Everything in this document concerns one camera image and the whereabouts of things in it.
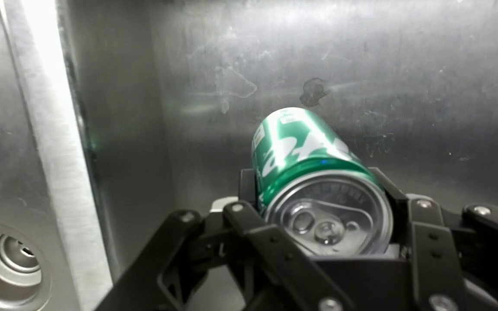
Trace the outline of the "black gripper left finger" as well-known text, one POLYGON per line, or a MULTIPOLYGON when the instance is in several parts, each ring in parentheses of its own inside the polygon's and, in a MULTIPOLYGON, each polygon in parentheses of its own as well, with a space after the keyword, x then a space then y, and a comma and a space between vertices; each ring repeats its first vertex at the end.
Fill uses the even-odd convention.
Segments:
POLYGON ((171 212, 95 311, 185 311, 212 267, 226 266, 244 311, 354 311, 352 298, 249 202, 202 217, 171 212))

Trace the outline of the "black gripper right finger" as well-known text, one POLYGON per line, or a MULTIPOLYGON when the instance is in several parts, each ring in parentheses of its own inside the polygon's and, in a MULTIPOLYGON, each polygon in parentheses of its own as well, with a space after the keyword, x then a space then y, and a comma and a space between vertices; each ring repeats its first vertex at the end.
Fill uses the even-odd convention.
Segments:
POLYGON ((454 212, 371 172, 392 203, 399 253, 371 260, 368 311, 498 311, 498 207, 454 212))

